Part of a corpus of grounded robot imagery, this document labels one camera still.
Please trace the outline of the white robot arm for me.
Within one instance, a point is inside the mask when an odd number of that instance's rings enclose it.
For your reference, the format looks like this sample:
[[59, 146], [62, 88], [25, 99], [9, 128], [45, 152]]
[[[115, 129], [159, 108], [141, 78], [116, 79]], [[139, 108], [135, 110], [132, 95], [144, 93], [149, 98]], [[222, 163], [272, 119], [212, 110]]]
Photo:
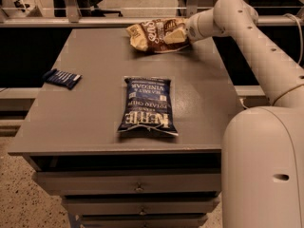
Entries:
[[304, 69], [258, 29], [257, 18], [243, 0], [218, 0], [164, 40], [232, 37], [269, 101], [238, 113], [225, 130], [223, 228], [304, 228]]

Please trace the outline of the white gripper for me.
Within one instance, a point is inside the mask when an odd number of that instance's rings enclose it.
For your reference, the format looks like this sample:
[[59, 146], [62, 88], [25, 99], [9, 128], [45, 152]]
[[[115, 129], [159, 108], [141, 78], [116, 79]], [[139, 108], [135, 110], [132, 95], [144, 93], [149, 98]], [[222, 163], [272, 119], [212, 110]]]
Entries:
[[166, 34], [163, 41], [170, 45], [183, 43], [187, 37], [191, 42], [197, 42], [213, 36], [215, 34], [213, 12], [205, 10], [191, 16], [185, 23], [185, 31], [177, 28]]

